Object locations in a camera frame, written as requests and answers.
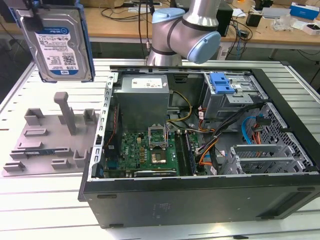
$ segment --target green circuit board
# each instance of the green circuit board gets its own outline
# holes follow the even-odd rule
[[[164,140],[162,133],[153,133],[153,140],[161,142]],[[152,154],[163,151],[165,153],[165,163],[152,163]],[[178,162],[176,156],[175,139],[169,135],[168,147],[166,150],[150,150],[147,132],[125,132],[122,135],[121,158],[119,159],[119,169],[121,170],[173,170],[177,171]]]
[[[190,133],[189,140],[192,149],[199,146],[196,134]],[[152,133],[154,142],[164,140],[162,132]],[[155,148],[150,150],[148,132],[124,132],[121,140],[120,156],[117,161],[105,162],[105,176],[109,178],[123,177],[125,172],[135,171],[176,171],[179,176],[179,164],[176,152],[175,136],[173,132],[168,134],[167,148]]]

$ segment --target sticker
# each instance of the sticker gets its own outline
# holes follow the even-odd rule
[[[25,152],[25,154],[27,154],[27,155],[39,155],[40,154],[40,152],[38,152],[38,151],[27,151],[27,152]]]
[[[200,111],[199,112],[199,119],[203,120],[204,119],[204,112],[203,111]]]
[[[211,168],[210,168],[210,172],[213,174],[213,175],[217,175],[217,170],[213,167],[213,166],[211,166]]]
[[[231,87],[233,87],[234,89],[241,89],[240,84],[232,84]]]
[[[161,78],[134,78],[132,79],[133,89],[162,89]]]
[[[79,71],[75,51],[66,27],[45,27],[35,33],[47,68],[56,75],[75,75]]]

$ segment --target workbench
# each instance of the workbench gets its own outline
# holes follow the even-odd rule
[[[68,92],[75,114],[94,108],[99,113],[110,65],[142,66],[139,59],[95,59],[94,82],[43,83],[31,63],[0,105],[0,166],[9,159],[26,121],[28,108],[41,108],[44,115],[60,114],[54,103],[57,91]],[[194,66],[183,62],[184,66]],[[289,105],[320,142],[320,96],[290,66],[277,61],[209,61],[213,68],[262,69]],[[284,220],[225,222],[195,225],[101,229],[86,202],[77,200],[81,173],[0,177],[0,239],[177,240],[250,239],[318,240],[320,198]]]
[[[320,1],[309,0],[309,4],[320,6]],[[240,8],[244,12],[248,12],[251,6],[254,5],[254,1],[245,0],[239,2],[234,0],[232,8]],[[289,8],[289,6],[273,5],[273,8]],[[113,18],[124,18],[128,16],[134,16],[136,12],[124,11],[127,8],[115,9],[114,12],[120,14],[112,14]],[[99,43],[140,43],[138,22],[122,22],[114,21],[103,17],[101,15],[102,8],[88,7],[85,8],[85,16],[88,25],[88,33],[91,42]],[[104,12],[106,15],[110,15],[112,12],[110,9]],[[152,16],[149,15],[149,22],[151,22]],[[236,20],[245,24],[247,17],[238,17]],[[304,22],[312,22],[308,19],[299,18]],[[262,18],[258,27],[250,27],[253,32],[252,39],[246,44],[249,48],[269,48],[269,49],[298,49],[298,50],[320,50],[320,36],[311,36],[305,32],[294,29],[293,31],[274,31],[271,27],[271,19]],[[4,23],[4,27],[17,39],[24,39],[20,29],[15,23]],[[152,42],[152,24],[149,23],[149,39]],[[141,35],[143,42],[146,42],[146,22],[141,22]],[[10,36],[4,32],[0,27],[0,39],[10,39]],[[222,37],[220,43],[220,50],[218,53],[218,60],[225,60],[226,55],[232,44],[236,39],[236,31],[233,27],[230,27],[225,37]],[[272,51],[270,58],[274,56],[276,51]]]

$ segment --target blue joint cap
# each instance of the blue joint cap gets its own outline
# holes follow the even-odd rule
[[[216,94],[234,94],[235,90],[230,86],[229,79],[220,72],[210,73],[210,81]]]
[[[161,8],[156,10],[152,15],[152,23],[158,24],[173,19],[178,19],[185,14],[185,10],[180,8]]]
[[[189,51],[187,59],[195,64],[203,64],[216,53],[221,41],[221,35],[213,31],[202,37]]]

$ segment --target robotic arm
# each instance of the robotic arm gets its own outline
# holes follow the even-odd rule
[[[149,66],[181,66],[181,56],[202,64],[217,51],[221,35],[216,18],[220,0],[192,0],[187,13],[162,8],[152,16]]]

